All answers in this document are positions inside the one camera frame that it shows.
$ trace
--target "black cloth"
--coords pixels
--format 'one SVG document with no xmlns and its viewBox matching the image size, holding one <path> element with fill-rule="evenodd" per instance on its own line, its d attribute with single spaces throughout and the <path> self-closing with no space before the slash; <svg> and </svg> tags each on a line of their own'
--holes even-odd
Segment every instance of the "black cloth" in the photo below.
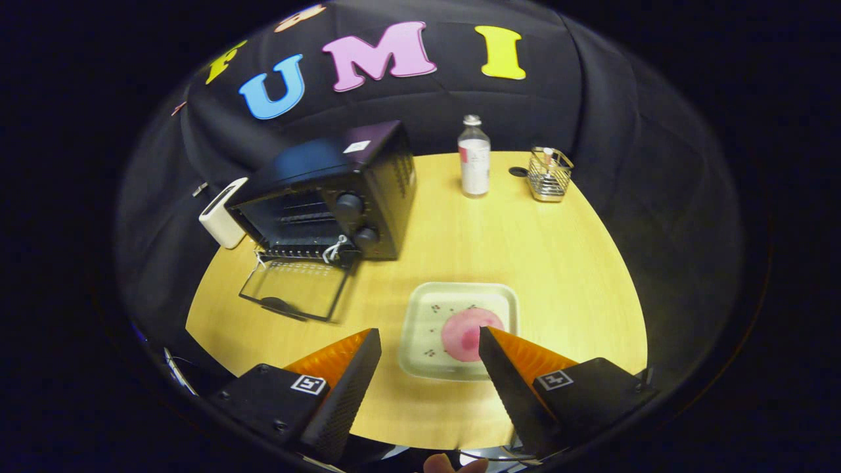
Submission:
<svg viewBox="0 0 841 473">
<path fill-rule="evenodd" d="M 426 23 L 423 43 L 437 71 L 386 72 L 380 81 L 366 77 L 360 88 L 332 90 L 336 70 L 324 44 L 355 35 L 376 45 L 389 25 L 417 20 Z M 486 49 L 473 30 L 480 24 L 522 35 L 517 52 L 526 79 L 480 72 Z M 637 289 L 659 387 L 681 383 L 712 349 L 739 290 L 738 196 L 717 138 L 650 67 L 572 19 L 526 2 L 340 0 L 282 33 L 275 25 L 248 37 L 210 85 L 208 68 L 197 70 L 162 105 L 131 159 L 115 253 L 124 303 L 149 337 L 175 351 L 202 351 L 184 326 L 218 245 L 198 214 L 232 180 L 287 147 L 385 120 L 405 122 L 418 156 L 453 152 L 461 118 L 478 114 L 495 150 L 550 145 L 574 161 L 573 180 Z M 255 119 L 239 87 L 268 73 L 269 96 L 283 96 L 272 68 L 294 54 L 304 55 L 303 98 L 275 119 Z M 192 197 L 203 182 L 208 188 Z"/>
</svg>

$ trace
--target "pink sponge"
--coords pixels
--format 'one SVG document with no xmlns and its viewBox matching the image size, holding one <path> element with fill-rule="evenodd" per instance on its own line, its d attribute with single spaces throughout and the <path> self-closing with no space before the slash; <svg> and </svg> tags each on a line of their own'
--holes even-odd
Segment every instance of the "pink sponge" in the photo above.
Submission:
<svg viewBox="0 0 841 473">
<path fill-rule="evenodd" d="M 458 361 L 479 361 L 479 328 L 488 326 L 505 330 L 494 312 L 478 307 L 459 312 L 441 330 L 444 349 Z"/>
</svg>

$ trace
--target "metal utensil holder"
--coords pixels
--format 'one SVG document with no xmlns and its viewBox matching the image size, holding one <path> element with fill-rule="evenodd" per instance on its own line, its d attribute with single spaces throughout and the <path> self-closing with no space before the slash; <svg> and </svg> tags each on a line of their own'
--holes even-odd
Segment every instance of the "metal utensil holder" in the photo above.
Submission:
<svg viewBox="0 0 841 473">
<path fill-rule="evenodd" d="M 574 164 L 560 151 L 552 150 L 552 162 L 541 146 L 532 148 L 532 157 L 528 163 L 528 182 L 532 196 L 542 202 L 560 202 L 567 193 Z"/>
</svg>

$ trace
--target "yellow letter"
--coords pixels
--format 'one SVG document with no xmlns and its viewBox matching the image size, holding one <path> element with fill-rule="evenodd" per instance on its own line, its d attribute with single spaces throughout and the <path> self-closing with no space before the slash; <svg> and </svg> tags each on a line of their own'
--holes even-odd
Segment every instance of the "yellow letter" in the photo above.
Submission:
<svg viewBox="0 0 841 473">
<path fill-rule="evenodd" d="M 216 61 L 211 62 L 210 63 L 210 75 L 208 76 L 208 80 L 207 80 L 207 82 L 204 83 L 204 85 L 207 85 L 207 84 L 211 83 L 219 74 L 222 73 L 222 71 L 227 69 L 228 68 L 228 62 L 230 62 L 230 60 L 234 59 L 234 56 L 236 56 L 236 49 L 239 48 L 240 46 L 244 45 L 247 42 L 248 42 L 248 40 L 242 41 L 239 45 L 236 45 L 236 46 L 230 48 L 230 50 L 228 52 L 224 53 L 222 55 L 222 57 L 220 57 Z"/>
<path fill-rule="evenodd" d="M 488 46 L 488 63 L 482 66 L 485 76 L 506 79 L 525 79 L 526 71 L 517 63 L 517 41 L 522 36 L 516 31 L 498 26 L 477 26 L 476 32 L 484 36 Z"/>
</svg>

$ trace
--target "blue letter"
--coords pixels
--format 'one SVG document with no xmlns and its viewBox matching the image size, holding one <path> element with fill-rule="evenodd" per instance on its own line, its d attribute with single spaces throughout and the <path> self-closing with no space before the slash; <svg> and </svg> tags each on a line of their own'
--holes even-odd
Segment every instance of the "blue letter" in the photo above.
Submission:
<svg viewBox="0 0 841 473">
<path fill-rule="evenodd" d="M 240 94 L 246 98 L 246 105 L 255 118 L 270 120 L 285 114 L 298 104 L 304 96 L 304 78 L 301 77 L 298 67 L 298 61 L 303 57 L 304 55 L 296 54 L 274 65 L 274 71 L 280 72 L 283 82 L 286 83 L 286 95 L 280 100 L 272 101 L 268 97 L 266 86 L 263 85 L 267 74 L 260 74 L 242 84 Z"/>
</svg>

